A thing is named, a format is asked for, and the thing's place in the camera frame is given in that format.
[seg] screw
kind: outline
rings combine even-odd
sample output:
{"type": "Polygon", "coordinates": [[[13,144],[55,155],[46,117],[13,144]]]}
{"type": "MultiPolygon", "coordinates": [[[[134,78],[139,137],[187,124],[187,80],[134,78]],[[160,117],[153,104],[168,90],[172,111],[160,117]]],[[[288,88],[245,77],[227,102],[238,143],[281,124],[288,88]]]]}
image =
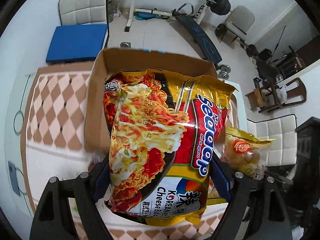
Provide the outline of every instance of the screw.
{"type": "Polygon", "coordinates": [[[88,176],[89,176],[89,173],[86,172],[86,171],[80,174],[80,178],[82,178],[82,179],[85,179],[85,178],[87,178],[88,176]]]}
{"type": "Polygon", "coordinates": [[[49,179],[49,182],[50,183],[55,183],[57,181],[57,177],[51,177],[50,179],[49,179]]]}
{"type": "Polygon", "coordinates": [[[270,183],[274,183],[275,182],[275,179],[273,177],[267,177],[267,181],[270,182],[270,183]]]}
{"type": "Polygon", "coordinates": [[[235,176],[236,176],[238,179],[242,179],[242,178],[243,178],[243,173],[237,171],[237,172],[235,173],[235,176]]]}

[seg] diamond pattern rug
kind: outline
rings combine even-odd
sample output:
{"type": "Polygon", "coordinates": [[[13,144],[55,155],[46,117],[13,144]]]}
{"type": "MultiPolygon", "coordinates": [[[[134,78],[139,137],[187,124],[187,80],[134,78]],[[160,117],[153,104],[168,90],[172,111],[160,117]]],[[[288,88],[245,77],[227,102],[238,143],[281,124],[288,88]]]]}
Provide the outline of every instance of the diamond pattern rug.
{"type": "MultiPolygon", "coordinates": [[[[196,239],[202,236],[210,236],[219,224],[222,214],[218,214],[206,219],[203,219],[199,224],[180,225],[172,227],[160,228],[151,230],[117,230],[109,229],[109,232],[114,240],[165,240],[165,239],[196,239]]],[[[87,240],[83,225],[80,222],[75,223],[78,236],[81,240],[87,240]]]]}
{"type": "Polygon", "coordinates": [[[79,151],[90,73],[41,74],[30,105],[27,140],[79,151]]]}

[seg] instant noodle package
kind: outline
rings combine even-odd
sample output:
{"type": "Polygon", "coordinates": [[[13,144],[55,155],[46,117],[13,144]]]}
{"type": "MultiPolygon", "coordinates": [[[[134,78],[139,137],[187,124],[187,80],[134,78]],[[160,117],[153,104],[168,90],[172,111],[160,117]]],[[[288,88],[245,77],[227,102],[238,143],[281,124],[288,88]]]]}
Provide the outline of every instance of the instant noodle package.
{"type": "Polygon", "coordinates": [[[152,68],[117,71],[106,79],[111,211],[160,226],[180,218],[199,222],[214,141],[233,90],[210,76],[152,68]],[[159,218],[168,219],[162,224],[159,218]]]}

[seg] white chair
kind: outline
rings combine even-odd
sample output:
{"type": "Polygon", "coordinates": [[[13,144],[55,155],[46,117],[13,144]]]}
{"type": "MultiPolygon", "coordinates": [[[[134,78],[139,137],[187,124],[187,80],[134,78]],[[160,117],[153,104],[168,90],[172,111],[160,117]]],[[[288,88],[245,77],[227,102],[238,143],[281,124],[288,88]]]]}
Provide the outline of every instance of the white chair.
{"type": "Polygon", "coordinates": [[[59,0],[61,25],[108,25],[104,39],[106,47],[109,39],[108,0],[59,0]]]}
{"type": "Polygon", "coordinates": [[[223,40],[228,30],[236,35],[232,42],[234,42],[238,37],[242,41],[245,41],[247,31],[254,23],[254,21],[254,14],[249,9],[241,5],[236,7],[225,21],[226,28],[224,30],[224,33],[222,34],[220,42],[223,40]]]}
{"type": "Polygon", "coordinates": [[[248,132],[260,139],[275,138],[267,156],[266,166],[294,165],[297,161],[297,121],[294,114],[253,122],[247,120],[248,132]]]}

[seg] sedaap noodle bag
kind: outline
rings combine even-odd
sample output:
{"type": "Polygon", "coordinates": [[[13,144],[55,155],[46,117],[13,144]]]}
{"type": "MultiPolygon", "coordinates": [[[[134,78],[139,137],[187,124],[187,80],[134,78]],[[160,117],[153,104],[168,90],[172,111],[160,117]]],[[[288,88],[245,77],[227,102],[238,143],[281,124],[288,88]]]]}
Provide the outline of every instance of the sedaap noodle bag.
{"type": "Polygon", "coordinates": [[[226,130],[224,158],[231,168],[254,179],[263,179],[266,151],[275,139],[260,140],[234,127],[226,130]]]}
{"type": "Polygon", "coordinates": [[[209,76],[151,68],[118,71],[106,80],[111,211],[148,225],[184,218],[198,223],[206,208],[213,143],[234,89],[209,76]]]}

